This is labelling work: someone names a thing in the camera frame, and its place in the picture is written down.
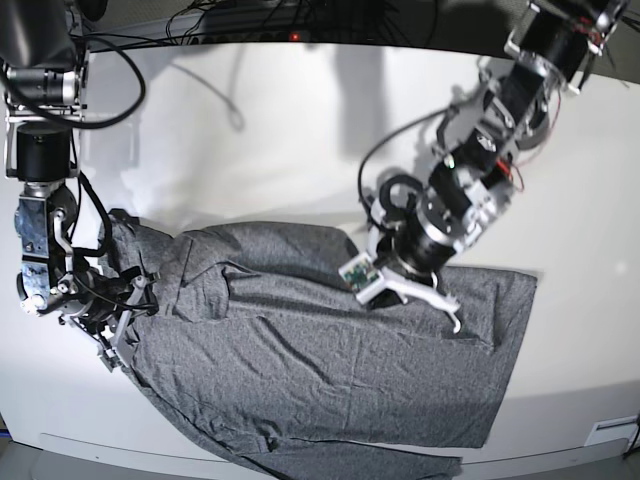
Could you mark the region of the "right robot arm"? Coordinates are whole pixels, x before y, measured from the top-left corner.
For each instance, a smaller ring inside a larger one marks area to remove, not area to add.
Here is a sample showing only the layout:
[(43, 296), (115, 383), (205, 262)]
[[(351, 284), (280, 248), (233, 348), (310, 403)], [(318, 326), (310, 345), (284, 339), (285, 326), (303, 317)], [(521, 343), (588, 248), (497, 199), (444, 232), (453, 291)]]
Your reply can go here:
[(132, 267), (114, 278), (89, 263), (113, 244), (112, 222), (81, 170), (76, 140), (130, 117), (146, 97), (146, 83), (132, 59), (117, 53), (139, 84), (122, 113), (87, 120), (88, 36), (76, 36), (62, 1), (1, 4), (1, 84), (5, 103), (4, 170), (22, 183), (14, 216), (21, 241), (16, 288), (22, 309), (35, 316), (58, 313), (97, 348), (109, 370), (130, 366), (131, 321), (157, 310), (154, 278)]

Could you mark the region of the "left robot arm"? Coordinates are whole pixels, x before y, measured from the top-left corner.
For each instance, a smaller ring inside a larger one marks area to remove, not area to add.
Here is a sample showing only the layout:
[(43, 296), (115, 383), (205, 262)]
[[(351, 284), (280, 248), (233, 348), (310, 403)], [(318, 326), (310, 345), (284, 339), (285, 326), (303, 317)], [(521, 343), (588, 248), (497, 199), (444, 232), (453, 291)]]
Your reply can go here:
[(511, 69), (479, 71), (477, 88), (433, 113), (433, 166), (425, 179), (397, 174), (360, 201), (364, 252), (341, 278), (357, 301), (393, 293), (455, 318), (459, 301), (438, 274), (472, 247), (524, 187), (517, 163), (549, 138), (564, 93), (579, 94), (628, 10), (625, 1), (531, 1), (504, 50)]

